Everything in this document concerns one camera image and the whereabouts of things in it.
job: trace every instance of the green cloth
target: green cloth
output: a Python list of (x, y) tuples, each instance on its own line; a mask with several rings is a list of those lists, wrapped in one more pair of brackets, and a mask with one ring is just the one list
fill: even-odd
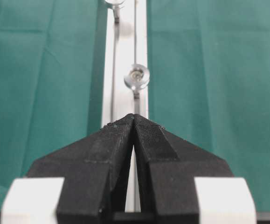
[[(0, 207), (100, 127), (102, 0), (0, 0)], [(150, 118), (226, 159), (270, 211), (270, 1), (147, 0)]]
[(150, 119), (226, 159), (270, 211), (270, 0), (147, 2)]
[(0, 0), (0, 207), (34, 159), (100, 128), (107, 10)]

